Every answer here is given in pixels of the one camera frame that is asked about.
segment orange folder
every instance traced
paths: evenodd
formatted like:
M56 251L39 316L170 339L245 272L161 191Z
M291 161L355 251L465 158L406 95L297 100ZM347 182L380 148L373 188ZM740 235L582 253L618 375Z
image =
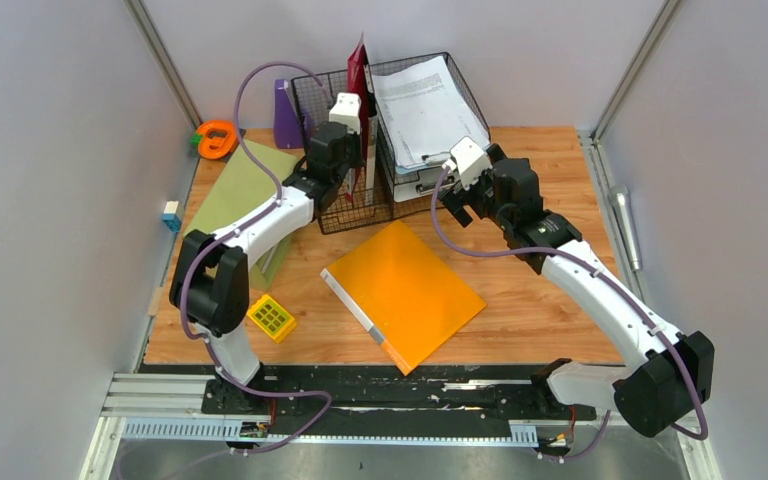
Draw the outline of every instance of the orange folder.
M487 306L400 221L321 276L405 375Z

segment purple object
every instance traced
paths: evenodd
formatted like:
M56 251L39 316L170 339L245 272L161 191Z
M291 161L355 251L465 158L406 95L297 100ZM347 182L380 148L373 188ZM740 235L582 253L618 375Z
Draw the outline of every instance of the purple object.
M304 130L299 128L299 118L290 98L290 82L279 78L275 80L275 120L272 122L272 135L278 148L302 148L304 138L310 136L311 121L304 115Z

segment gray wall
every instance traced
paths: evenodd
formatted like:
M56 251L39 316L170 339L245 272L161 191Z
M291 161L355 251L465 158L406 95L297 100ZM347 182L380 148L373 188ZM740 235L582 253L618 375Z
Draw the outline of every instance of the gray wall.
M724 478L768 478L768 2L685 2L605 146L654 307L717 348Z
M0 478L78 474L146 328L188 130L121 1L0 2Z
M370 60L446 50L491 125L592 127L662 0L145 0L203 118L231 117L239 82L270 60L346 68L365 32ZM273 69L251 89L269 92ZM271 126L249 94L244 125Z

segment metal handle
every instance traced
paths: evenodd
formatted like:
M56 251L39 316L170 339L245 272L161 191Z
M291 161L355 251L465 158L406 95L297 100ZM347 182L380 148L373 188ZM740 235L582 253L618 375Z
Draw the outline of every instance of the metal handle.
M637 236L634 233L634 221L631 218L631 198L628 195L628 188L625 185L617 185L611 189L608 194L611 206L614 207L614 213L617 215L625 240L626 253L634 271L640 270L640 249L637 247Z

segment wooden table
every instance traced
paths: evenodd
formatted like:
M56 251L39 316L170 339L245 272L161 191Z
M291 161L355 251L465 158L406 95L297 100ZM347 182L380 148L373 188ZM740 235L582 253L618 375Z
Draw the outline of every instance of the wooden table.
M616 272L613 253L584 157L572 128L492 128L493 140L509 157L527 157L540 176L545 207L564 215ZM274 146L270 130L250 130L246 138ZM187 204L184 225L198 210L224 167L202 161ZM441 211L443 229L459 245L502 250L498 227L490 221L468 228ZM621 357L599 328L559 288L513 257L478 259L458 254L437 237L428 212L404 221L487 302L487 308L455 334L426 363L546 363L559 357L582 362L619 362ZM275 344L246 320L255 352L264 363L386 363L391 361L319 277L334 260L351 252L384 225L322 235L314 223L293 236L292 246L272 288L299 325ZM145 363L210 363L201 342L181 332L179 312L169 304L172 266L149 340ZM251 300L262 292L251 292Z

